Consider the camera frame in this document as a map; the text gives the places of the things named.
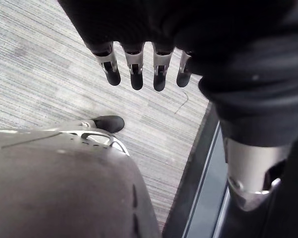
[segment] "striped carpet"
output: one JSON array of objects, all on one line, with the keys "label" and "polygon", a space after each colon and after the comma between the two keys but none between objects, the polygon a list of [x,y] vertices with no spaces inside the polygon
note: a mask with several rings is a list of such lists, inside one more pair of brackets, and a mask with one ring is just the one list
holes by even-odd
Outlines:
[{"label": "striped carpet", "polygon": [[208,101],[198,76],[176,86],[179,50],[162,92],[152,85],[150,43],[140,91],[131,88],[118,44],[115,50],[122,82],[113,87],[56,0],[0,0],[0,127],[122,116],[126,127],[117,137],[145,178],[162,229]]}]

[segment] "gray fabric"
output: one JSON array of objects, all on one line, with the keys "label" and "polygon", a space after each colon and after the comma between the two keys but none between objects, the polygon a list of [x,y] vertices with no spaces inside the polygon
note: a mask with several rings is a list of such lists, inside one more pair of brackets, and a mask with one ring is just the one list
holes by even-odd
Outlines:
[{"label": "gray fabric", "polygon": [[35,139],[20,131],[18,144],[0,149],[0,238],[160,237],[125,153],[70,134],[28,133]]},{"label": "gray fabric", "polygon": [[113,87],[56,0],[0,0],[0,128],[44,126],[119,115],[118,133],[138,164],[162,228],[208,101],[200,77],[175,83],[173,54],[166,88],[153,89],[152,46],[145,45],[144,87],[135,91],[121,47],[122,82]]}]

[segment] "black fingertip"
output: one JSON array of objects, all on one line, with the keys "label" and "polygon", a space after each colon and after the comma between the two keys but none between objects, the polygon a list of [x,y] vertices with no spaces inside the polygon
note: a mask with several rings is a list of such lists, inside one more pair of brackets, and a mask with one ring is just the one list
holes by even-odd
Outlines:
[{"label": "black fingertip", "polygon": [[106,77],[110,85],[117,86],[120,84],[121,79],[120,79],[120,73],[118,69],[115,72],[108,71],[106,74]]},{"label": "black fingertip", "polygon": [[165,87],[165,76],[163,74],[155,75],[153,78],[153,87],[157,92],[160,92]]},{"label": "black fingertip", "polygon": [[135,73],[130,75],[131,86],[135,90],[140,90],[143,87],[143,74],[142,73]]},{"label": "black fingertip", "polygon": [[180,88],[183,88],[183,87],[187,86],[189,81],[190,81],[190,77],[191,77],[190,73],[180,73],[180,72],[178,72],[177,85]]},{"label": "black fingertip", "polygon": [[200,79],[199,81],[199,84],[198,84],[198,87],[199,87],[199,90],[201,91],[201,93],[203,93],[203,82],[202,82],[202,78]]}]

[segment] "prosthetic hand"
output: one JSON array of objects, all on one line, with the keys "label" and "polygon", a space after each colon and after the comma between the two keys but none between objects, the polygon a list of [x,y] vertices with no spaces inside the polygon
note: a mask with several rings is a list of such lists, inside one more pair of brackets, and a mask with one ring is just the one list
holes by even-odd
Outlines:
[{"label": "prosthetic hand", "polygon": [[111,85],[121,43],[136,90],[143,45],[154,49],[154,88],[164,89],[174,47],[176,82],[203,78],[223,131],[228,184],[239,207],[258,207],[280,183],[298,138],[298,0],[59,0]]}]

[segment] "floor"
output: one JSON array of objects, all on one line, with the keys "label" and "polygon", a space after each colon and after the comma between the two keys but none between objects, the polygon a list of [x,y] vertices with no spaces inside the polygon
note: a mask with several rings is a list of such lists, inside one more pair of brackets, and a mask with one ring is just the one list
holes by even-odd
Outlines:
[{"label": "floor", "polygon": [[131,88],[118,44],[115,50],[122,82],[113,87],[56,0],[0,0],[0,127],[122,116],[126,127],[117,137],[144,176],[162,229],[208,101],[199,76],[176,86],[179,50],[162,92],[152,85],[150,43],[140,91]]}]

